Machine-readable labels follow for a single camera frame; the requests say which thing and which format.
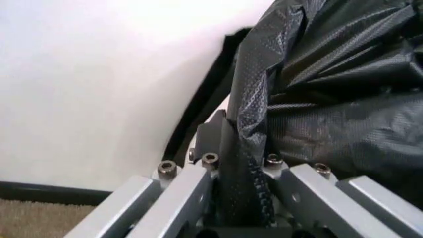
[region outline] black edge trim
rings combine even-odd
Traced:
[[[249,31],[250,28],[245,28],[234,35],[225,37],[221,53],[214,61],[173,132],[165,149],[163,160],[173,160],[183,166],[185,151],[197,126],[209,117],[230,92],[234,57],[239,44]]]

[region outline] black strip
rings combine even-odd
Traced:
[[[185,110],[164,152],[163,160],[183,166],[189,141],[219,104],[229,95],[233,78],[233,61],[239,44],[250,29],[226,36],[223,49]]]
[[[0,198],[5,200],[97,206],[110,194],[108,191],[0,182]]]

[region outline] floor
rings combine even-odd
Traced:
[[[0,238],[61,238],[93,209],[0,199]]]

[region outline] textured black fabric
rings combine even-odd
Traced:
[[[324,162],[410,195],[405,181],[423,173],[420,2],[275,1],[239,49],[233,131],[222,131],[231,142],[221,145],[224,222],[273,224],[260,170],[268,148],[290,164]]]

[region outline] black baseboard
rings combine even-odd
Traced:
[[[0,182],[0,199],[97,206],[111,192],[17,182]]]

